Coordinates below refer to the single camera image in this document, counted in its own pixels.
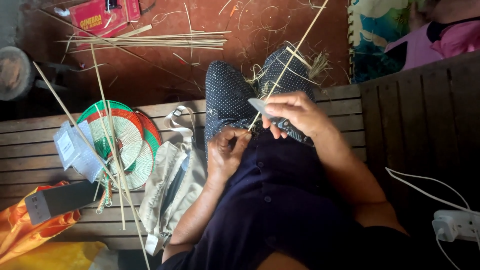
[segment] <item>dark navy shirt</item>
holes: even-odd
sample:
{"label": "dark navy shirt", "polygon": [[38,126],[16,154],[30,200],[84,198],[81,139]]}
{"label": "dark navy shirt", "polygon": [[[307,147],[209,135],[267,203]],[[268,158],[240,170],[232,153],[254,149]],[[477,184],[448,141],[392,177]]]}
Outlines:
{"label": "dark navy shirt", "polygon": [[159,270],[256,269],[275,251],[309,269],[375,269],[405,254],[406,235],[363,228],[331,197],[314,148],[262,133],[249,143],[199,243]]}

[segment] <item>pink cloth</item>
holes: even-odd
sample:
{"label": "pink cloth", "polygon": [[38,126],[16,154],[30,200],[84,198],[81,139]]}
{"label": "pink cloth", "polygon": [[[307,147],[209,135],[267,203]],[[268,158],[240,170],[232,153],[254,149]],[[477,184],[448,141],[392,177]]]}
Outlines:
{"label": "pink cloth", "polygon": [[392,48],[407,42],[407,58],[402,70],[426,65],[443,59],[443,56],[432,49],[432,42],[427,37],[427,28],[430,24],[426,24],[419,29],[410,32],[401,39],[389,43],[384,52],[388,52]]}
{"label": "pink cloth", "polygon": [[441,40],[435,41],[431,48],[444,58],[480,49],[480,21],[460,23],[445,28],[440,34]]}

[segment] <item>red floor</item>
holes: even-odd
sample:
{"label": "red floor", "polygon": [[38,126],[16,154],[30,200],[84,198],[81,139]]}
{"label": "red floor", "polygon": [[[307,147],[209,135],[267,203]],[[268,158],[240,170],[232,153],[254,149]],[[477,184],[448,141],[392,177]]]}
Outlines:
{"label": "red floor", "polygon": [[[44,14],[35,12],[35,9],[44,8],[52,3],[65,2],[65,0],[51,0],[49,3],[40,0],[22,1],[20,23],[17,29],[19,47],[36,61],[60,62],[65,44],[53,41],[65,40],[65,35],[72,33],[72,29]],[[140,6],[145,9],[154,1],[141,0]],[[205,72],[210,62],[227,61],[250,76],[252,65],[255,63],[262,65],[267,55],[281,46],[283,41],[291,43],[300,41],[318,12],[318,9],[310,7],[307,0],[244,0],[244,2],[233,0],[218,15],[227,1],[190,0],[185,2],[189,8],[193,30],[231,31],[226,34],[228,42],[225,43],[224,50],[194,49],[193,58],[190,60],[190,49],[187,48],[129,48],[134,53],[184,79],[176,78],[116,49],[96,51],[98,63],[109,63],[116,70],[107,65],[99,68],[106,98],[132,107],[201,99],[204,97],[204,90],[199,91],[197,87],[186,81],[195,80],[198,84],[204,85]],[[59,4],[57,7],[66,8],[82,2],[81,0],[73,1]],[[313,5],[321,6],[322,3],[323,0],[312,0]],[[300,48],[304,55],[312,55],[324,49],[330,54],[328,59],[332,69],[328,71],[328,78],[323,83],[324,87],[348,83],[346,71],[348,71],[349,46],[346,3],[347,1],[330,0]],[[235,5],[238,5],[239,9],[229,17]],[[53,13],[53,7],[47,7],[45,10]],[[157,14],[160,15],[156,17],[156,21],[162,17],[162,13],[173,11],[185,11],[184,2],[159,0],[150,12],[141,17],[140,21],[132,23],[121,33],[151,24]],[[267,31],[262,28],[262,25],[270,26],[274,31]],[[141,35],[188,32],[187,15],[178,12],[169,14],[164,21],[155,24],[153,29]],[[199,62],[201,65],[190,67],[182,64],[172,53],[180,55],[187,61]],[[73,65],[85,63],[86,67],[90,67],[93,60],[90,52],[81,52],[67,55],[65,63]],[[117,75],[118,79],[108,87]],[[70,80],[75,87],[91,92],[92,100],[100,99],[94,69],[72,74]]]}

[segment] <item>red white green woven fan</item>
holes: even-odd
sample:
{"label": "red white green woven fan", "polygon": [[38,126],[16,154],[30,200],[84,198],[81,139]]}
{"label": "red white green woven fan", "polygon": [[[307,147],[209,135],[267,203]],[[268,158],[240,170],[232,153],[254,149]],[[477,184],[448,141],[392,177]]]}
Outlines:
{"label": "red white green woven fan", "polygon": [[[102,117],[98,115],[95,108],[97,105]],[[120,152],[120,158],[126,168],[130,167],[140,154],[143,145],[143,128],[135,112],[128,106],[116,101],[110,101],[112,110],[113,127],[115,130],[115,139],[117,148]],[[103,130],[101,121],[105,124],[108,133],[108,139],[112,140],[112,133],[108,118],[105,114],[103,102],[99,101],[90,106],[77,120],[80,123],[87,120],[92,133],[95,150],[104,160],[110,161],[112,157],[111,149],[108,145],[107,137]]]}
{"label": "red white green woven fan", "polygon": [[[144,144],[136,161],[127,169],[125,169],[125,178],[129,190],[141,188],[152,173],[155,165],[155,155],[160,147],[158,131],[156,131],[153,123],[143,114],[137,112],[137,116],[144,129]],[[111,172],[117,174],[117,168],[114,163],[110,163]],[[117,185],[113,183],[113,190],[118,190]]]}

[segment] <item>clear plastic packaging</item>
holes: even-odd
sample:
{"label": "clear plastic packaging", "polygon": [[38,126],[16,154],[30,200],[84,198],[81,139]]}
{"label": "clear plastic packaging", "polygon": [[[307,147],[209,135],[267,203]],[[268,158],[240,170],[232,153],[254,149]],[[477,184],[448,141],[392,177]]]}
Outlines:
{"label": "clear plastic packaging", "polygon": [[[87,121],[85,120],[81,122],[80,124],[78,124],[78,127],[85,135],[87,140],[90,142],[90,145],[95,148],[92,133],[90,132],[90,127],[88,126]],[[72,166],[77,170],[79,174],[83,175],[86,179],[93,183],[95,178],[102,170],[102,164],[100,164],[100,162],[98,162],[98,160],[95,158],[95,154],[86,145],[86,143],[78,133],[77,129],[75,127],[72,127],[72,131],[81,149],[80,155],[73,161]]]}
{"label": "clear plastic packaging", "polygon": [[68,121],[62,123],[60,129],[53,135],[53,141],[63,168],[67,170],[82,152]]}

